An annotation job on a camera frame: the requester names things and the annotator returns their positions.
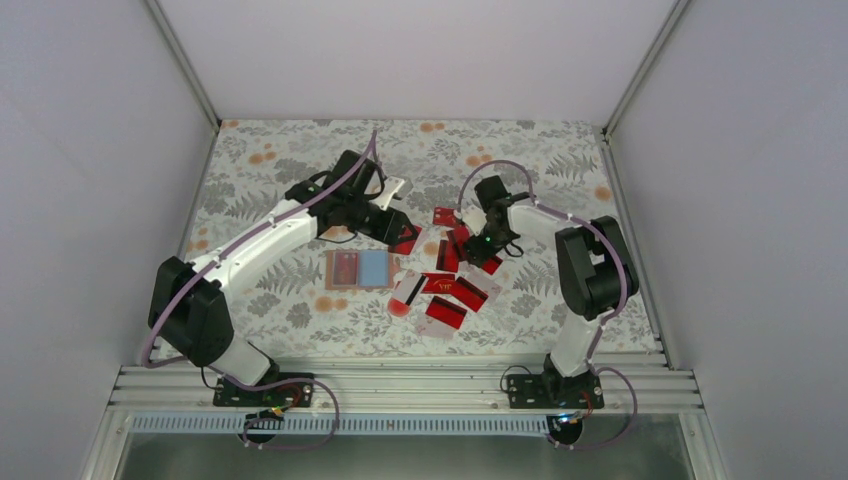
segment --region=red card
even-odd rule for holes
[[[427,315],[457,329],[462,326],[462,321],[465,320],[467,312],[466,309],[442,297],[433,297],[433,301],[427,307]]]
[[[452,208],[436,207],[433,210],[433,225],[454,228],[459,226],[459,221],[454,216]]]
[[[359,264],[359,253],[341,251],[333,254],[333,286],[356,285],[356,272]]]
[[[456,256],[456,250],[450,246],[447,240],[439,242],[439,256],[436,258],[436,270],[454,273],[459,271],[459,258]]]
[[[456,279],[450,293],[457,300],[464,303],[468,308],[475,312],[479,312],[480,307],[482,307],[486,299],[489,298],[489,296],[486,295],[486,292],[475,287],[471,284],[471,282],[462,277]]]
[[[469,238],[471,238],[471,232],[466,227],[457,227],[448,232],[448,241],[451,242],[460,260],[465,260],[465,249],[462,246]]]
[[[400,255],[409,255],[410,253],[412,253],[412,249],[413,247],[415,247],[415,243],[418,241],[419,238],[421,238],[421,227],[419,227],[418,225],[413,226],[418,232],[418,236],[416,238],[413,238],[412,240],[407,240],[405,242],[398,243],[397,245],[389,247],[389,252],[398,253]],[[409,229],[407,227],[403,227],[403,233],[401,233],[400,235],[401,237],[409,235]]]
[[[427,277],[427,283],[424,284],[421,293],[449,295],[451,288],[453,288],[454,279],[456,279],[456,275],[452,273],[425,273],[424,276]]]
[[[502,263],[503,260],[501,260],[500,257],[495,256],[486,260],[486,263],[484,263],[481,268],[489,275],[494,275],[495,271],[498,269],[498,267],[501,266]]]

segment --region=table surface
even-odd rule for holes
[[[402,269],[435,271],[438,240],[446,228],[432,225],[433,209],[455,206],[466,176],[492,159],[526,166],[547,205],[587,219],[617,215],[598,145],[590,125],[583,122],[228,120],[203,181],[186,258],[233,238],[264,216],[291,185],[329,169],[342,151],[362,151],[374,128],[386,174],[403,176],[414,185],[392,205],[429,234],[411,255],[399,257]],[[493,165],[484,172],[500,175],[513,192],[526,190],[524,177],[512,167]],[[334,228],[325,237],[343,240],[348,235]],[[480,312],[469,311],[450,340],[418,333],[415,319],[429,303],[424,295],[416,299],[412,313],[397,318],[386,312],[388,290],[324,288],[326,251],[385,248],[368,238],[344,245],[313,240],[281,258],[254,288],[231,301],[233,323],[238,333],[272,357],[545,352],[567,311],[556,258],[534,240],[517,243],[524,256],[504,256],[491,277],[503,293]],[[599,348],[655,349],[640,295],[609,323]],[[162,353],[171,352],[166,346]]]

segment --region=purple cable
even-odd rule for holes
[[[268,421],[268,420],[278,420],[278,419],[276,419],[276,418],[254,418],[253,420],[247,422],[247,424],[244,426],[244,431],[242,431],[241,439],[244,441],[245,445],[257,447],[260,450],[267,448],[268,450],[277,450],[277,451],[285,451],[285,452],[292,452],[292,451],[306,452],[306,451],[309,451],[309,450],[315,450],[316,448],[323,447],[324,445],[327,444],[327,442],[329,442],[336,435],[336,431],[339,428],[339,422],[340,422],[340,416],[341,416],[341,412],[339,411],[339,400],[336,398],[336,395],[333,393],[332,390],[330,390],[330,388],[328,386],[324,385],[323,383],[319,382],[318,380],[315,380],[314,378],[288,378],[286,380],[280,380],[279,382],[274,382],[274,383],[270,383],[268,385],[261,385],[261,386],[257,387],[257,386],[245,385],[245,384],[239,382],[238,380],[236,380],[235,378],[233,378],[229,375],[225,375],[224,378],[226,378],[227,380],[229,380],[230,382],[232,382],[234,385],[241,388],[242,390],[247,390],[249,392],[260,392],[262,390],[270,390],[272,388],[277,388],[277,387],[281,387],[283,385],[289,385],[289,384],[292,384],[292,383],[311,383],[313,385],[317,385],[317,386],[321,387],[322,389],[324,389],[324,391],[327,392],[327,395],[329,395],[330,399],[333,401],[333,409],[335,410],[335,415],[334,415],[334,418],[333,418],[333,424],[330,427],[330,432],[326,436],[324,436],[324,438],[319,440],[318,442],[315,442],[315,443],[310,444],[310,445],[297,445],[297,446],[295,446],[295,445],[277,445],[277,446],[264,447],[260,443],[254,443],[254,442],[251,442],[250,440],[248,440],[247,439],[247,431],[250,430],[250,428],[253,427],[254,425],[256,425],[257,423],[261,423],[261,422]]]
[[[630,418],[627,419],[627,424],[624,426],[624,428],[620,432],[618,432],[618,435],[612,437],[611,439],[599,443],[593,443],[591,445],[567,445],[563,446],[563,448],[566,448],[568,450],[587,451],[596,450],[598,448],[603,447],[609,447],[610,445],[614,445],[621,441],[621,439],[624,438],[624,436],[630,431],[630,429],[633,428],[633,421],[636,419],[636,415],[639,413],[639,402],[636,401],[636,389],[633,388],[633,384],[630,383],[630,380],[628,380],[623,373],[621,373],[615,368],[601,367],[595,371],[596,374],[601,372],[612,372],[618,375],[622,380],[624,380],[624,383],[627,385],[627,389],[630,390],[630,398],[633,399],[633,413],[630,414]],[[548,438],[549,442],[554,444],[554,448],[560,448],[559,442],[554,440],[554,438],[551,437],[550,434],[547,434],[546,437]]]
[[[530,172],[528,172],[523,165],[517,162],[513,162],[512,160],[492,160],[491,162],[484,163],[483,165],[480,165],[479,167],[475,168],[474,171],[472,171],[471,174],[468,175],[468,178],[465,179],[465,183],[463,183],[462,188],[459,189],[459,198],[456,200],[456,213],[462,213],[462,196],[465,194],[465,188],[468,187],[468,183],[471,182],[471,179],[474,178],[474,175],[486,167],[497,164],[512,165],[513,167],[521,170],[521,173],[523,173],[524,176],[527,178],[527,190],[530,194],[530,201],[533,202],[534,205],[536,204],[536,195],[533,193],[533,179],[530,177]]]
[[[371,153],[373,153],[375,156],[377,155],[377,130],[374,130],[371,133],[371,140],[368,142],[368,145],[365,147],[365,151],[362,152],[362,155],[359,157],[359,160],[353,165],[353,167],[351,167],[350,170],[345,172],[345,174],[342,175],[341,178],[339,178],[338,180],[336,180],[335,183],[330,185],[330,188],[327,188],[326,190],[319,193],[318,195],[315,195],[315,197],[306,201],[302,205],[300,205],[296,208],[293,208],[293,209],[289,210],[288,212],[281,213],[281,214],[277,215],[276,217],[274,217],[274,223],[276,224],[276,223],[282,222],[283,220],[306,210],[307,208],[311,207],[312,205],[315,205],[317,202],[320,202],[325,197],[327,197],[328,195],[333,193],[333,191],[335,191],[337,188],[342,186],[342,184],[344,182],[346,182],[351,176],[353,176],[353,174],[359,169],[359,167],[361,167],[362,164],[365,163],[365,160],[368,158],[368,155],[371,154]],[[266,229],[268,229],[270,227],[271,227],[271,222],[262,223],[260,225],[257,225],[256,227],[254,227],[252,230],[248,231],[247,233],[245,233],[241,237],[233,240],[233,243],[230,244],[229,247],[225,248],[218,255],[218,259],[224,260],[225,258],[227,258],[227,256],[229,254],[233,253],[233,251],[235,251],[238,247],[242,246],[245,242],[247,242],[251,238],[255,237],[256,235],[258,235],[259,233],[265,231]],[[144,343],[144,349],[142,350],[142,353],[141,353],[141,364],[145,368],[164,367],[165,365],[169,365],[171,363],[179,362],[179,361],[186,359],[186,357],[184,355],[179,355],[177,357],[172,357],[172,358],[169,358],[169,359],[166,359],[166,360],[153,362],[153,361],[150,360],[150,353],[153,351],[153,343],[156,341],[156,337],[159,336],[159,332],[162,331],[162,327],[165,325],[165,322],[168,320],[168,317],[171,316],[171,313],[174,312],[174,309],[177,308],[177,305],[179,305],[179,303],[183,299],[183,297],[185,297],[188,294],[188,292],[192,289],[192,287],[194,287],[194,285],[196,285],[197,282],[199,282],[200,279],[203,278],[204,275],[209,273],[216,266],[217,265],[216,265],[216,262],[214,260],[209,262],[208,265],[203,267],[199,272],[197,272],[191,278],[191,280],[189,280],[188,282],[186,282],[185,285],[183,285],[183,287],[177,292],[176,295],[174,295],[174,298],[171,299],[171,301],[168,303],[168,305],[165,307],[165,309],[162,310],[162,313],[159,315],[159,318],[156,319],[156,323],[154,323],[153,327],[150,329],[150,334],[147,336],[147,340]]]

